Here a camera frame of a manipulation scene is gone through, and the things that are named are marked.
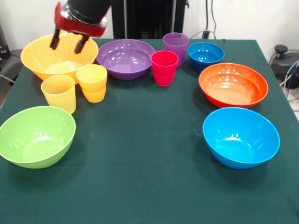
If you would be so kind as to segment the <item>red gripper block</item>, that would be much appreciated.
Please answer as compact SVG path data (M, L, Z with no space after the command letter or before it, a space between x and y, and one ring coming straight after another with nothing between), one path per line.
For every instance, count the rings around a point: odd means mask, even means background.
M75 54L81 53L85 43L89 40L89 37L101 37L107 27L107 18L105 16L96 25L83 23L69 12L66 3L61 2L56 5L54 22L56 29L50 43L50 48L56 50L59 44L61 30L81 34L82 38L78 41L75 47Z

